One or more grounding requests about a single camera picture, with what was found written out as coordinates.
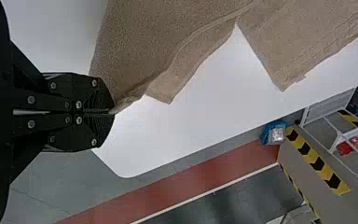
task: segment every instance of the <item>white table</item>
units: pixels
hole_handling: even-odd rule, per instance
[[[40,70],[88,73],[106,0],[4,2],[12,39]],[[236,27],[171,105],[144,97],[94,152],[137,176],[357,85],[358,39],[280,92]]]

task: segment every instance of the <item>gray floor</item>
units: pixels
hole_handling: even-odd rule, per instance
[[[284,119],[293,123],[301,111]],[[256,140],[264,127],[240,134],[135,178],[121,178],[91,151],[41,153],[11,185],[5,224],[50,224],[174,175]]]
[[[302,202],[276,166],[143,224],[265,224],[298,208]]]

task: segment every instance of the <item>white floor line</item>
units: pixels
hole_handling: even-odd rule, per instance
[[[242,180],[244,180],[244,179],[246,179],[246,178],[251,177],[252,175],[258,175],[258,174],[260,174],[260,173],[262,173],[262,172],[264,172],[264,171],[267,171],[268,169],[271,169],[271,168],[273,168],[273,167],[275,167],[275,166],[277,166],[277,165],[278,165],[278,163],[275,162],[275,163],[273,163],[273,164],[271,164],[271,165],[268,165],[268,166],[266,166],[266,167],[264,167],[264,168],[261,168],[260,170],[254,171],[254,172],[252,172],[252,173],[250,173],[250,174],[248,174],[248,175],[244,175],[244,176],[241,177],[241,178],[232,180],[231,182],[228,182],[228,183],[226,183],[225,185],[222,185],[222,186],[220,186],[220,187],[218,187],[218,188],[211,189],[211,190],[209,190],[209,191],[207,191],[207,192],[205,192],[205,193],[202,193],[202,194],[200,194],[200,195],[197,195],[197,196],[194,197],[194,198],[187,199],[187,200],[184,201],[184,202],[181,202],[181,203],[178,203],[178,204],[173,205],[173,206],[171,206],[171,207],[168,207],[168,208],[166,208],[166,209],[164,209],[164,210],[161,210],[161,211],[159,211],[159,212],[157,212],[157,213],[155,213],[155,214],[152,214],[152,215],[150,215],[150,216],[148,216],[148,217],[144,217],[144,218],[142,218],[142,219],[139,219],[139,220],[137,220],[137,221],[134,221],[134,222],[132,222],[131,224],[138,224],[138,223],[144,222],[144,221],[146,221],[146,220],[148,220],[148,219],[150,219],[150,218],[152,218],[152,217],[159,216],[159,215],[161,215],[161,214],[163,214],[163,213],[166,213],[166,212],[168,212],[168,211],[171,211],[171,210],[173,210],[173,209],[175,209],[175,208],[177,208],[177,207],[180,207],[180,206],[182,206],[182,205],[184,205],[184,204],[187,204],[187,203],[191,203],[191,202],[193,202],[193,201],[196,201],[197,199],[202,198],[202,197],[204,197],[204,196],[206,196],[206,195],[208,195],[208,194],[217,192],[217,191],[220,190],[220,189],[225,189],[226,187],[231,186],[231,185],[233,185],[233,184],[236,184],[236,183],[238,183],[238,182],[240,182],[240,181],[242,181]]]

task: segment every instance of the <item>hazard stripe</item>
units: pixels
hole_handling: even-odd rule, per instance
[[[315,216],[317,218],[321,218],[319,216],[319,214],[315,211],[315,208],[312,206],[312,204],[310,203],[310,200],[308,200],[305,196],[304,193],[301,191],[301,189],[298,187],[298,185],[295,183],[295,181],[293,181],[292,177],[290,177],[289,174],[287,174],[286,170],[283,168],[283,166],[280,164],[281,169],[283,170],[284,174],[287,176],[287,178],[289,179],[289,181],[293,184],[293,186],[295,187],[295,189],[297,190],[297,192],[299,193],[299,195],[301,196],[301,198],[307,203],[307,205],[310,207],[310,210],[312,210],[313,214],[315,214]]]
[[[286,137],[290,143],[302,155],[303,159],[315,170],[318,176],[324,180],[327,186],[336,194],[342,195],[351,191],[348,185],[333,171],[318,152],[312,148],[303,136],[293,127],[286,129]]]
[[[345,110],[338,110],[338,114],[354,127],[358,128],[358,118]]]

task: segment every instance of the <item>beige towel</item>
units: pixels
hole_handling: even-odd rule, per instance
[[[358,0],[255,0],[238,25],[284,91],[358,36]]]
[[[106,83],[118,112],[140,99],[199,34],[238,17],[252,0],[110,0],[90,75]]]
[[[229,39],[235,22],[232,19],[216,25],[182,47],[169,69],[150,84],[146,94],[170,104],[200,65]]]

